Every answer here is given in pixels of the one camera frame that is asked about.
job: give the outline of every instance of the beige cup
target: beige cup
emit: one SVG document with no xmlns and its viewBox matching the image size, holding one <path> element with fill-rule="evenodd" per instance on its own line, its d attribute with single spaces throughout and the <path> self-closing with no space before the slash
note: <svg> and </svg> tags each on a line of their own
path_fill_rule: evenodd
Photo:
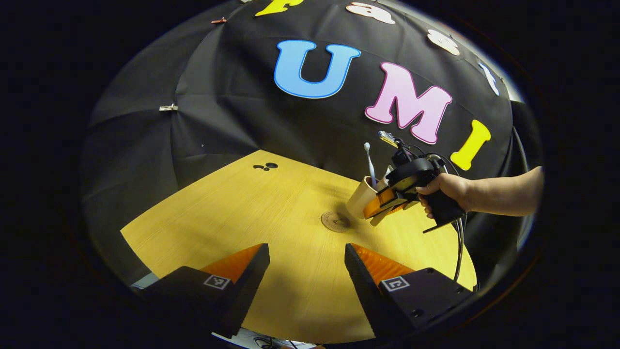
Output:
<svg viewBox="0 0 620 349">
<path fill-rule="evenodd" d="M 357 189 L 347 201 L 347 210 L 355 218 L 364 219 L 364 208 L 377 195 L 377 191 L 371 186 L 370 176 L 364 177 L 364 180 L 360 181 L 360 185 L 357 186 Z"/>
</svg>

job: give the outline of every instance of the white toothbrush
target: white toothbrush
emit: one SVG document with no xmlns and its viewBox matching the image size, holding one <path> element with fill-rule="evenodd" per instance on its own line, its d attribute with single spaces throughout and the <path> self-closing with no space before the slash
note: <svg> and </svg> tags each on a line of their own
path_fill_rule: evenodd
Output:
<svg viewBox="0 0 620 349">
<path fill-rule="evenodd" d="M 364 143 L 364 149 L 366 150 L 366 155 L 368 155 L 368 167 L 370 168 L 370 178 L 373 181 L 373 188 L 377 185 L 377 179 L 374 176 L 374 167 L 373 162 L 370 160 L 370 143 Z"/>
</svg>

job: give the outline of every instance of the blue letter u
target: blue letter u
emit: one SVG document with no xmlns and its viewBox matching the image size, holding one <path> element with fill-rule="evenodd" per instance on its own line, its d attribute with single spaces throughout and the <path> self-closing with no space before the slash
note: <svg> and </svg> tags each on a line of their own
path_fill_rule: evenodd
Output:
<svg viewBox="0 0 620 349">
<path fill-rule="evenodd" d="M 282 91 L 303 98 L 325 98 L 336 94 L 345 82 L 351 60 L 361 55 L 361 51 L 345 45 L 328 45 L 325 49 L 332 53 L 327 75 L 323 81 L 311 83 L 301 77 L 301 66 L 306 54 L 314 50 L 316 44 L 305 40 L 285 40 L 278 44 L 280 56 L 275 63 L 273 79 Z"/>
</svg>

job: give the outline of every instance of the hand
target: hand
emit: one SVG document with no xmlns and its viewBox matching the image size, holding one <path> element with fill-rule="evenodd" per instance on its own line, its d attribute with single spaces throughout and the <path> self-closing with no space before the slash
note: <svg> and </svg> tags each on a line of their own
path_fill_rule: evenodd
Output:
<svg viewBox="0 0 620 349">
<path fill-rule="evenodd" d="M 467 199 L 467 191 L 471 187 L 471 181 L 466 178 L 455 176 L 448 173 L 440 173 L 437 178 L 433 179 L 424 187 L 416 187 L 418 191 L 418 198 L 422 207 L 426 207 L 424 212 L 427 213 L 428 218 L 433 218 L 432 208 L 428 205 L 429 194 L 432 194 L 438 190 L 443 191 L 448 197 L 454 199 L 459 206 L 465 211 L 471 211 L 471 205 Z"/>
</svg>

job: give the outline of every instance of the yellow table surface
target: yellow table surface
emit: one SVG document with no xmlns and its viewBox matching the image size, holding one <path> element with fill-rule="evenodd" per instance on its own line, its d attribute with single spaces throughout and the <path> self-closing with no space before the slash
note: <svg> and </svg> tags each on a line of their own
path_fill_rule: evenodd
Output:
<svg viewBox="0 0 620 349">
<path fill-rule="evenodd" d="M 278 168 L 253 168 L 267 162 Z M 387 216 L 377 227 L 351 217 L 345 202 L 357 186 L 352 179 L 259 150 L 163 200 L 122 234 L 159 278 L 180 266 L 200 269 L 268 243 L 271 262 L 243 327 L 312 343 L 369 339 L 374 335 L 345 267 L 345 244 L 452 278 L 458 243 L 451 225 L 422 234 L 435 222 L 419 204 Z M 321 214 L 327 211 L 347 215 L 351 227 L 340 233 L 325 228 Z M 476 284 L 466 249 L 458 282 L 470 290 Z"/>
</svg>

